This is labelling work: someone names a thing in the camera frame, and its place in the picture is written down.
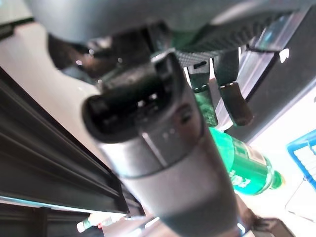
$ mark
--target green bottle cap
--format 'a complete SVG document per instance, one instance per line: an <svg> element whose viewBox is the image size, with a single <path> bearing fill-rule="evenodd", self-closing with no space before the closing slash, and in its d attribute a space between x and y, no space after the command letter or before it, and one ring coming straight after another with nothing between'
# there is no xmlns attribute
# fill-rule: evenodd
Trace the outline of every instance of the green bottle cap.
<svg viewBox="0 0 316 237"><path fill-rule="evenodd" d="M277 189L284 183L284 177L279 172L275 171L270 189Z"/></svg>

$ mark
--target dark metal frame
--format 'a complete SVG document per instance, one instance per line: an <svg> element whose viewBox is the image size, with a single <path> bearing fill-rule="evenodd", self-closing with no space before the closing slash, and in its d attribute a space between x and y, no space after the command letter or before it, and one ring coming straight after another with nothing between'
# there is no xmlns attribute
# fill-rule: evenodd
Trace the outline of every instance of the dark metal frame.
<svg viewBox="0 0 316 237"><path fill-rule="evenodd" d="M0 68L0 198L143 215L111 170Z"/></svg>

